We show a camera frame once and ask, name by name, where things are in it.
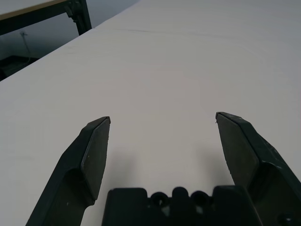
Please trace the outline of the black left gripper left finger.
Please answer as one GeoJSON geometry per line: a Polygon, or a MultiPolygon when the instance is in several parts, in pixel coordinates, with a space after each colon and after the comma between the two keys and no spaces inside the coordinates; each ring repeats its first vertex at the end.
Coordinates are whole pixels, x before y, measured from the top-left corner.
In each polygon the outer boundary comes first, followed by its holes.
{"type": "Polygon", "coordinates": [[[111,120],[88,123],[60,157],[28,226],[79,226],[98,198],[106,166],[111,120]]]}

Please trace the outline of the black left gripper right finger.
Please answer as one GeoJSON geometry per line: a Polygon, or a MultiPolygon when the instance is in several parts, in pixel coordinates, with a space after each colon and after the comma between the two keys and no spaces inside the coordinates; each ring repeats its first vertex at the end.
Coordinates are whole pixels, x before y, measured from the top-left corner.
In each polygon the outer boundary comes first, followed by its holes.
{"type": "Polygon", "coordinates": [[[249,194],[264,226],[301,224],[301,183],[278,151],[243,118],[216,113],[234,184],[249,194]]]}

